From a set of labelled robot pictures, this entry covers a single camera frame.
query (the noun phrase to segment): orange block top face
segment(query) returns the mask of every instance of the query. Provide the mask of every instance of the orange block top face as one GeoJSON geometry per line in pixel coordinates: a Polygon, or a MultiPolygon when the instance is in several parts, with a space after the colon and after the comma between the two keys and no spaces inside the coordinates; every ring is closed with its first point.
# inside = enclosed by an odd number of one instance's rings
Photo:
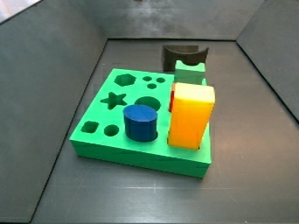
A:
{"type": "Polygon", "coordinates": [[[187,84],[177,82],[175,84],[173,97],[188,102],[215,103],[213,87],[187,84]]]}
{"type": "Polygon", "coordinates": [[[172,99],[171,146],[197,150],[215,104],[213,87],[177,82],[172,99]]]}

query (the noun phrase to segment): green foam block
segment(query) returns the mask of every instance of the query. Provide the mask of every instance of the green foam block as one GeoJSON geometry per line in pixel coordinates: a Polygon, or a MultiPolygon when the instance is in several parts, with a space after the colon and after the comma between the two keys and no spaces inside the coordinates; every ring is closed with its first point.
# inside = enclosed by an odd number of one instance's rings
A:
{"type": "Polygon", "coordinates": [[[79,156],[203,178],[211,165],[209,125],[199,150],[167,144],[172,84],[172,74],[112,70],[69,137],[79,156]],[[157,110],[157,138],[149,143],[127,137],[123,110],[132,104],[157,110]]]}
{"type": "Polygon", "coordinates": [[[200,85],[204,79],[204,74],[204,63],[200,63],[197,66],[187,66],[180,60],[176,60],[173,82],[200,85]]]}

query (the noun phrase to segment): circular hole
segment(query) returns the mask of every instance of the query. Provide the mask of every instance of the circular hole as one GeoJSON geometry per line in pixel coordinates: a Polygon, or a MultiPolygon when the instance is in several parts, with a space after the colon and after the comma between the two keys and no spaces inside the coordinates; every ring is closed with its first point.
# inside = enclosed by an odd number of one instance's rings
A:
{"type": "Polygon", "coordinates": [[[119,132],[119,127],[115,124],[111,124],[104,128],[104,134],[108,137],[115,136],[117,134],[117,132],[119,132]]]}
{"type": "Polygon", "coordinates": [[[157,78],[156,81],[157,81],[159,83],[164,83],[164,78],[157,78]]]}
{"type": "Polygon", "coordinates": [[[153,83],[151,83],[151,84],[147,85],[147,87],[151,88],[151,89],[155,89],[156,85],[153,83]]]}
{"type": "Polygon", "coordinates": [[[143,78],[144,81],[149,81],[151,79],[152,79],[152,77],[149,77],[149,76],[145,76],[145,77],[143,78]]]}
{"type": "Polygon", "coordinates": [[[161,103],[152,96],[144,96],[136,99],[135,104],[143,104],[155,109],[155,111],[161,107],[161,103]]]}

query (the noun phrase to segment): gray wall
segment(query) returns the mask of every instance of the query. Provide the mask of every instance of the gray wall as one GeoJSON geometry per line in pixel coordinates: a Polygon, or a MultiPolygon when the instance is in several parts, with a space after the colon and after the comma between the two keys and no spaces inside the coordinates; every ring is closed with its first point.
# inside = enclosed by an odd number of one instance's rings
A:
{"type": "Polygon", "coordinates": [[[237,43],[299,120],[299,1],[267,0],[237,43]]]}
{"type": "Polygon", "coordinates": [[[235,40],[263,0],[88,0],[109,38],[235,40]]]}
{"type": "Polygon", "coordinates": [[[83,1],[41,1],[0,26],[0,221],[27,222],[107,42],[83,1]]]}

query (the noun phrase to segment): gray floor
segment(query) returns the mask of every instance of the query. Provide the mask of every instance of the gray floor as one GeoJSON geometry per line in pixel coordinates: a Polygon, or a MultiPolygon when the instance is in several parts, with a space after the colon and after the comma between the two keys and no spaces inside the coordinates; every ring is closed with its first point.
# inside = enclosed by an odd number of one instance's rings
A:
{"type": "Polygon", "coordinates": [[[205,178],[77,157],[67,140],[32,222],[298,222],[298,124],[236,43],[109,40],[69,134],[113,67],[163,70],[163,44],[209,47],[205,178]]]}

